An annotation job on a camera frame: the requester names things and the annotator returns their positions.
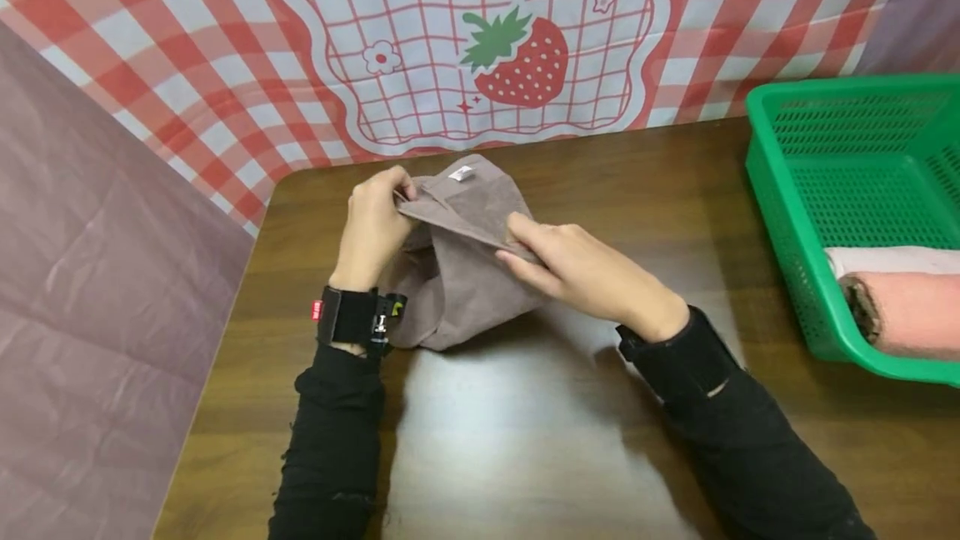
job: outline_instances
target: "flower print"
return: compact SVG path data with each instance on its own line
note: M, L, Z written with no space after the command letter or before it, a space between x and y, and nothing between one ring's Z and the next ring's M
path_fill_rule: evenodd
M378 40L372 47L367 47L362 52L362 58L367 61L367 71L370 73L393 73L400 66L400 55L386 40Z

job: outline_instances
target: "towel label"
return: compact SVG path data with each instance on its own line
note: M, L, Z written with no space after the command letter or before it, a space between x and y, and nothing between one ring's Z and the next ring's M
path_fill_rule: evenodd
M449 175L447 175L447 178L462 182L463 180L468 180L470 178L473 178L473 174L474 174L473 167L469 167L465 165L457 169L456 172L450 173Z

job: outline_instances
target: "hand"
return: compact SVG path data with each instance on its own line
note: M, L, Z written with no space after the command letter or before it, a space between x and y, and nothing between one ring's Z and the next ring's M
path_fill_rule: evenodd
M377 286L380 273L416 225L393 205L394 190L410 200L417 197L414 182L403 167L391 167L353 189L330 288L365 293Z
M649 343L673 338L687 326L686 301L579 225L542 225L514 212L507 229L546 267L505 250L497 251L497 257L517 278L550 298L621 323Z

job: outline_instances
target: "checkered backdrop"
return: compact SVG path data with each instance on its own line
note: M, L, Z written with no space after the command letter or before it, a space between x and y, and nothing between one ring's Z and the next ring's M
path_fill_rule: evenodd
M0 0L0 20L255 234L299 168L739 115L759 83L851 73L886 1ZM463 15L513 8L566 41L546 104L461 64Z

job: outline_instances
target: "strawberry print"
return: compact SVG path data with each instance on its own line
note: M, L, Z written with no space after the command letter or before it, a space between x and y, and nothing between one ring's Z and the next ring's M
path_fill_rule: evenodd
M532 15L519 17L519 7L492 22L474 13L463 14L463 21L479 29L460 63L470 66L483 96L494 103L536 109L560 94L570 54L556 23Z

